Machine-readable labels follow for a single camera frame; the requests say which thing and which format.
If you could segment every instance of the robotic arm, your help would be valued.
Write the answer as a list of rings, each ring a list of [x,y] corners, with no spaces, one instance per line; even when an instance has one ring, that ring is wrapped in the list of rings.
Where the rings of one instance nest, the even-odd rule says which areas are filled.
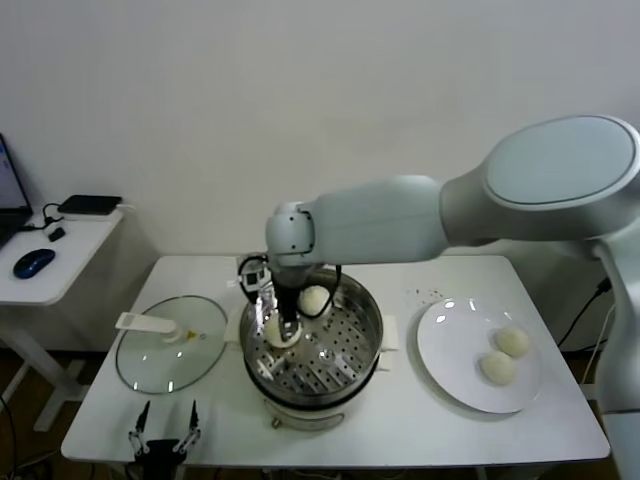
[[[599,257],[616,322],[597,372],[600,410],[623,478],[640,476],[640,134],[603,116],[516,132],[444,184],[398,176],[281,205],[266,229],[285,322],[323,264],[430,260],[456,245],[563,241]]]

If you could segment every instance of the white wall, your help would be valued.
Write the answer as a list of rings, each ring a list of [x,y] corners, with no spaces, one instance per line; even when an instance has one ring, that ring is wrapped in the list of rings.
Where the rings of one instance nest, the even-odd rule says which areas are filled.
[[[640,119],[639,14],[633,0],[4,2],[0,130],[33,194],[119,193],[150,252],[258,249],[283,200],[446,180],[549,117]],[[497,248],[534,294],[563,265]],[[570,266],[563,285],[591,268]]]

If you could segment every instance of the steamed bun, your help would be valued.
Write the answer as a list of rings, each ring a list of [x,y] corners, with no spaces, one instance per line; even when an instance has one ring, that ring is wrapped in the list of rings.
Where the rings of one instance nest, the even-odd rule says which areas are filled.
[[[516,364],[504,352],[491,352],[480,359],[482,373],[496,385],[509,385],[516,379]]]
[[[320,285],[305,288],[298,298],[298,308],[303,314],[315,317],[327,304],[329,296],[329,290]]]
[[[500,350],[514,358],[525,356],[531,343],[526,332],[516,325],[501,328],[495,339]]]

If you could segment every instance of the computer mouse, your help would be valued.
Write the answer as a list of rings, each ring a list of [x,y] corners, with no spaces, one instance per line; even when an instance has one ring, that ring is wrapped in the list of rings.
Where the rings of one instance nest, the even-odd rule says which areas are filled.
[[[22,279],[31,278],[49,265],[55,256],[56,252],[49,248],[33,250],[16,262],[13,267],[13,274]]]

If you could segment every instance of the table leg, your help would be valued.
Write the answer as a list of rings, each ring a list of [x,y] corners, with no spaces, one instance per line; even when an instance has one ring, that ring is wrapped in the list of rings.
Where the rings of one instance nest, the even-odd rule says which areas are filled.
[[[538,480],[555,466],[554,463],[518,465],[500,475],[498,480]]]
[[[67,368],[67,373],[71,378],[75,379],[82,371],[84,364],[84,360],[73,360]],[[81,402],[84,400],[89,391],[89,385],[78,386],[80,389],[77,393],[69,393],[65,388],[56,388],[53,391],[42,412],[40,412],[36,423],[33,425],[34,432],[48,432],[65,402]]]
[[[2,399],[5,401],[5,403],[9,403],[9,400],[11,399],[11,397],[13,397],[13,394],[16,393],[18,385],[20,385],[20,382],[22,382],[28,371],[29,364],[27,362],[24,362],[9,382],[9,385],[7,385],[7,388],[5,388],[4,392],[2,392]],[[4,405],[0,404],[0,413],[2,413],[2,410],[4,410]]]
[[[115,480],[111,472],[115,472],[118,474],[118,478],[126,478],[127,473],[125,472],[125,466],[122,463],[105,463],[107,467],[109,467],[109,478],[111,480]],[[130,472],[129,475],[133,480],[139,480],[138,476],[134,472]]]
[[[84,399],[88,387],[82,387],[75,380],[84,362],[74,360],[67,370],[63,369],[31,335],[15,322],[0,324],[0,339],[55,387],[33,427],[36,432],[48,431],[65,402],[81,402]]]
[[[478,480],[487,480],[487,471],[484,469],[484,467],[476,467],[476,478]]]
[[[72,395],[80,393],[80,385],[73,377],[69,376],[60,364],[15,322],[0,327],[0,339],[49,383],[67,390]]]

